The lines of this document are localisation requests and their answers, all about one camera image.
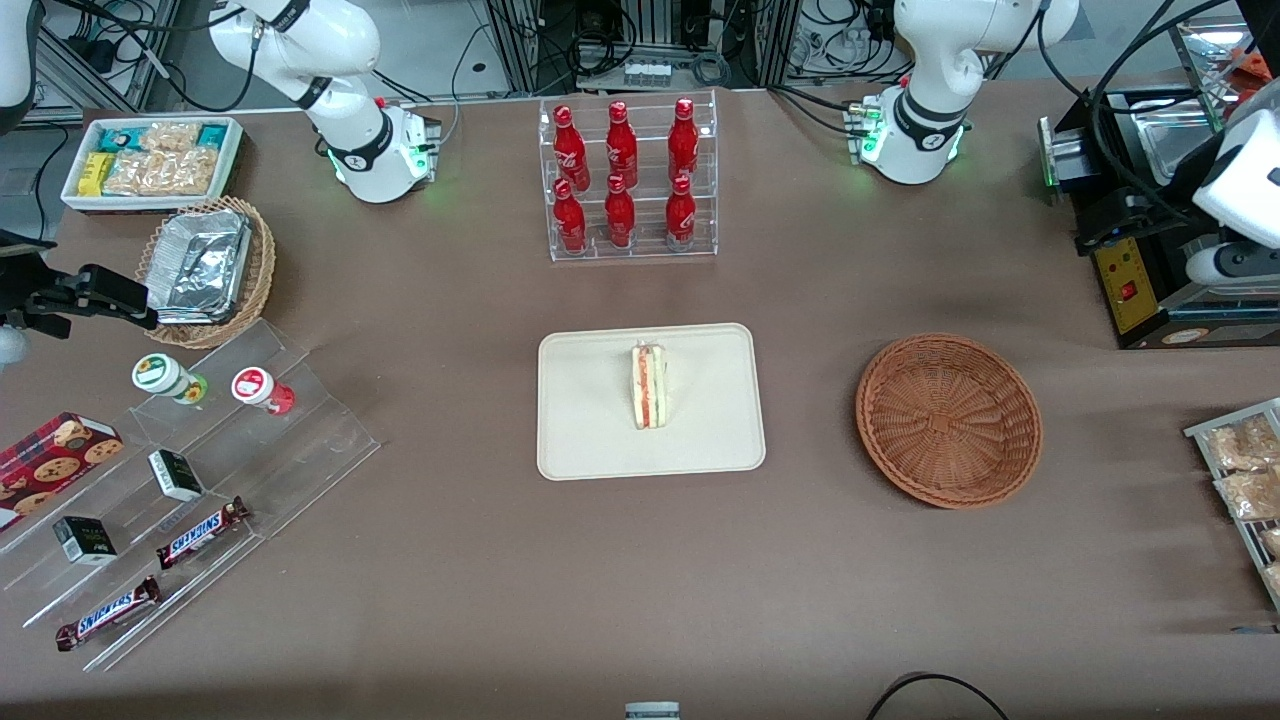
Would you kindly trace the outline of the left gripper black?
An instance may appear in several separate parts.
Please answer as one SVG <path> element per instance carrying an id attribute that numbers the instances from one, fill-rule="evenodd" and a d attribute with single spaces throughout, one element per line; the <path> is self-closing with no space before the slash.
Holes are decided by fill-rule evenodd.
<path id="1" fill-rule="evenodd" d="M 1206 215 L 1193 204 L 1194 186 L 1164 186 L 1160 196 L 1172 210 L 1160 206 L 1135 187 L 1124 184 L 1121 193 L 1100 199 L 1074 197 L 1078 254 L 1092 254 L 1116 240 L 1157 240 L 1178 243 L 1198 240 L 1207 233 Z"/>

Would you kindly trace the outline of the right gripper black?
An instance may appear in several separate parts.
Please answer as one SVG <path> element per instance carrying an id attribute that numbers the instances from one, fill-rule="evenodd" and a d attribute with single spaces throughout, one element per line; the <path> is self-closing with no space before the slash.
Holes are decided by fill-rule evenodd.
<path id="1" fill-rule="evenodd" d="M 86 264 L 69 275 L 55 272 L 44 255 L 56 246 L 56 241 L 1 231 L 3 327 L 68 340 L 70 320 L 58 311 L 38 309 L 40 304 L 61 301 L 63 287 L 68 292 L 67 311 L 73 315 L 109 316 L 143 331 L 157 328 L 157 313 L 148 306 L 147 287 L 97 264 Z"/>

